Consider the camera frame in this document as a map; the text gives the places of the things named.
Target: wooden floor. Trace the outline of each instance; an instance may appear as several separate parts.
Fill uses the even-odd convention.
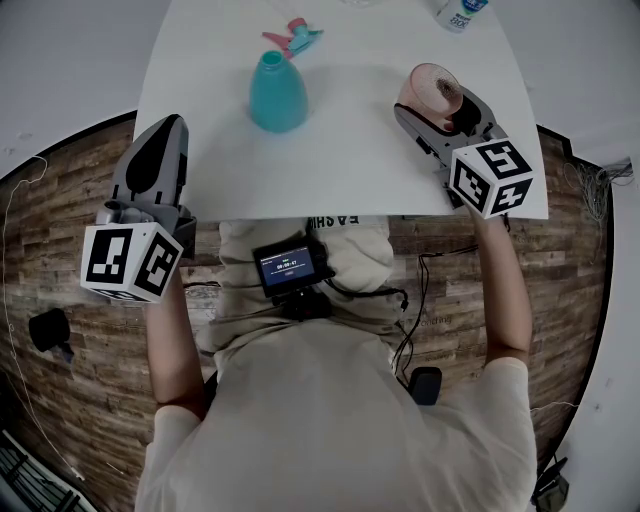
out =
[[[132,133],[133,122],[125,122],[50,154],[46,177],[15,193],[6,239],[9,320],[33,407],[56,447],[86,477],[79,487],[98,508],[112,511],[133,509],[145,446],[152,437],[144,318],[139,307],[83,291],[79,269],[84,227],[93,223],[107,197],[114,165]],[[511,222],[534,310],[532,407],[576,398],[598,323],[606,248],[606,233],[600,241],[580,193],[562,174],[559,143],[545,136],[541,142],[550,220]],[[36,163],[0,184],[2,212],[18,180],[36,177],[42,167]],[[449,217],[392,219],[391,232],[396,253],[391,284],[410,294],[409,326],[419,304],[416,255],[465,247],[474,237],[468,221]],[[196,259],[182,263],[186,282],[214,279],[218,246],[217,226],[201,223]],[[482,368],[486,343],[478,259],[467,254],[428,263],[431,281],[411,367],[439,366],[446,393]],[[193,287],[188,298],[198,330],[215,315],[216,291]],[[59,354],[37,352],[29,338],[29,318],[53,307],[62,308],[71,324],[71,365]],[[26,396],[10,357],[4,315],[0,329],[0,414],[5,426],[50,467],[77,482],[17,400],[11,384],[25,402]],[[202,361],[210,372],[208,359]],[[540,459],[568,413],[563,406],[533,413]]]

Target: white t-shirt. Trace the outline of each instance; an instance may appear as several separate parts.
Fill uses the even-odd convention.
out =
[[[328,320],[234,355],[203,422],[155,419],[138,511],[524,511],[536,475],[526,366],[489,363],[419,407],[375,335]]]

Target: white pants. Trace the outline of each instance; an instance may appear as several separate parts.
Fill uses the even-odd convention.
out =
[[[253,249],[304,236],[308,219],[234,221],[220,223],[220,260],[224,265],[216,318],[198,332],[201,351],[214,354],[221,370],[242,346],[294,320],[283,318],[264,295]],[[372,292],[391,275],[393,249],[386,217],[316,217],[312,235],[327,247],[333,282],[343,290]],[[332,306],[330,320],[380,336],[392,349],[400,342],[394,323],[399,317],[397,296],[351,298],[322,282],[315,286]]]

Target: small screen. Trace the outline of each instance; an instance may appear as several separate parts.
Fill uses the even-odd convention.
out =
[[[314,273],[308,247],[262,258],[260,260],[264,282],[267,286],[285,283]]]

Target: person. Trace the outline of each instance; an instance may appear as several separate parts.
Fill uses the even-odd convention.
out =
[[[386,219],[330,219],[313,227],[336,283],[380,286],[393,269]],[[159,409],[136,510],[524,511],[536,480],[531,309],[502,219],[474,224],[486,366],[419,407],[390,365],[397,298],[320,286],[332,317],[283,319],[264,298],[251,250],[300,235],[304,223],[222,223],[216,319],[197,336],[218,371],[208,409],[178,272],[164,301],[147,308]]]

